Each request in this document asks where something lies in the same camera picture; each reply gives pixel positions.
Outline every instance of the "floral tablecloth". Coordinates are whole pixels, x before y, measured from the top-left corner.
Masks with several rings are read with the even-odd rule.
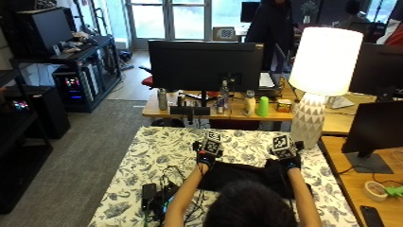
[[[222,136],[225,155],[222,162],[262,167],[270,158],[267,148],[276,131],[213,130]],[[138,130],[129,151],[116,171],[100,207],[89,222],[90,227],[143,226],[141,187],[146,183],[159,186],[162,171],[177,185],[195,164],[194,141],[201,141],[206,130],[189,128],[143,127]],[[312,186],[314,199],[323,226],[359,226],[336,184],[320,149],[303,150],[302,175]],[[217,193],[203,191],[202,206],[187,219],[186,226],[202,226],[203,214]],[[151,221],[147,226],[157,226]]]

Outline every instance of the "lamp base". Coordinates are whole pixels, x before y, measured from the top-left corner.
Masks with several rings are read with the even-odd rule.
[[[291,138],[303,141],[304,148],[312,148],[322,134],[324,119],[324,96],[304,93],[298,103],[292,124]]]

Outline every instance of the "green cup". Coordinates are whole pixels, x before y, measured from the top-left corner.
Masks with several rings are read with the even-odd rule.
[[[261,97],[259,106],[257,108],[255,114],[259,116],[267,116],[268,114],[268,98],[266,96]]]

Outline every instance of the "wrist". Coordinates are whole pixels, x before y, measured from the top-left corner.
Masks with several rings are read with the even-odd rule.
[[[195,169],[201,174],[205,174],[209,171],[209,166],[205,163],[198,163]]]
[[[300,174],[300,169],[296,166],[292,166],[287,169],[287,174],[288,175]]]

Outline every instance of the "wooden floor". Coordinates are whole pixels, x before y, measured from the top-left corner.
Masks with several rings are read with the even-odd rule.
[[[151,90],[141,84],[141,80],[149,77],[150,74],[138,69],[138,66],[150,67],[149,51],[133,51],[128,64],[131,64],[134,68],[122,71],[122,82],[116,85],[106,99],[147,100]]]

